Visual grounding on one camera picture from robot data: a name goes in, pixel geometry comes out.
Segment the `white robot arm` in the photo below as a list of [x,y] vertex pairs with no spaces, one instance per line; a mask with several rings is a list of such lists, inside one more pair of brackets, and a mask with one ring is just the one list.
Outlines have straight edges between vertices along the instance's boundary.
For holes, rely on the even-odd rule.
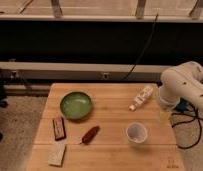
[[194,61],[165,69],[161,74],[162,85],[158,88],[156,101],[160,108],[159,120],[170,119],[172,110],[180,99],[193,104],[203,112],[203,67]]

